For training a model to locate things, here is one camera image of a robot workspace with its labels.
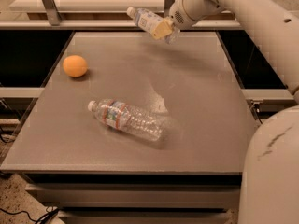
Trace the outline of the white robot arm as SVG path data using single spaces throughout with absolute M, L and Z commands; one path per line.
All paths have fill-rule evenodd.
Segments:
M 235 14 L 297 98 L 299 20 L 271 0 L 177 0 L 151 35 L 165 38 L 224 9 Z M 252 136 L 242 175 L 238 224 L 299 224 L 298 105 L 267 119 Z

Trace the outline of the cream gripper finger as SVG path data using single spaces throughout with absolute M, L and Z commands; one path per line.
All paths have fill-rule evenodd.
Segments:
M 173 22 L 169 17 L 166 17 L 157 22 L 151 32 L 151 35 L 154 39 L 162 39 L 171 35 L 173 31 Z

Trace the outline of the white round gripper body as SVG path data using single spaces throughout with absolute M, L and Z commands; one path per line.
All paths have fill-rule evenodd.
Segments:
M 169 10 L 169 18 L 179 30 L 190 29 L 200 20 L 223 11 L 211 0 L 177 0 Z

